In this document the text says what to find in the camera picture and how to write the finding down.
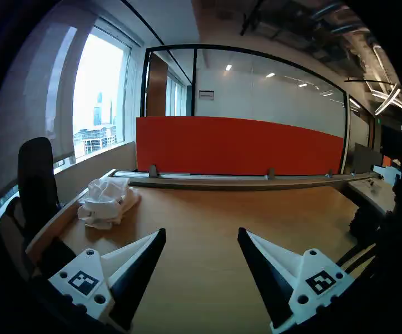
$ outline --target chair backrest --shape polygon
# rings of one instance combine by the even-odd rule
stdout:
[[[0,218],[0,235],[17,271],[27,281],[34,270],[34,266],[25,253],[27,243],[24,237],[24,228],[22,223],[16,218],[20,206],[19,197],[14,197],[9,202],[4,214]]]
[[[26,220],[27,238],[38,231],[58,212],[51,143],[45,137],[34,138],[18,152],[18,191]]]

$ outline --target wall sign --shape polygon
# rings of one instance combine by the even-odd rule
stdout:
[[[199,91],[199,99],[213,101],[215,99],[215,92],[214,91]]]

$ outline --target orange panel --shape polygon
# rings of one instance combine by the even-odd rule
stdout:
[[[391,158],[384,155],[383,156],[383,167],[390,166],[390,165],[391,165]]]
[[[137,118],[137,165],[148,171],[279,175],[339,173],[343,138],[302,127],[226,117]]]

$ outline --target office desk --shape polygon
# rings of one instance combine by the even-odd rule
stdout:
[[[355,241],[357,206],[329,186],[278,191],[136,188],[141,201],[109,231],[74,219],[61,233],[75,252],[113,251],[158,228],[167,243],[133,319],[133,333],[270,333],[269,315],[237,242],[239,227],[302,254],[337,261]]]
[[[349,182],[349,187],[366,199],[382,215],[394,210],[395,194],[392,186],[384,180],[371,178]]]

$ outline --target sky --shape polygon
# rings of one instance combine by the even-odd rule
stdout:
[[[77,70],[73,99],[73,133],[93,125],[93,109],[102,92],[102,123],[110,121],[110,99],[113,117],[117,110],[117,90],[123,51],[89,35]]]

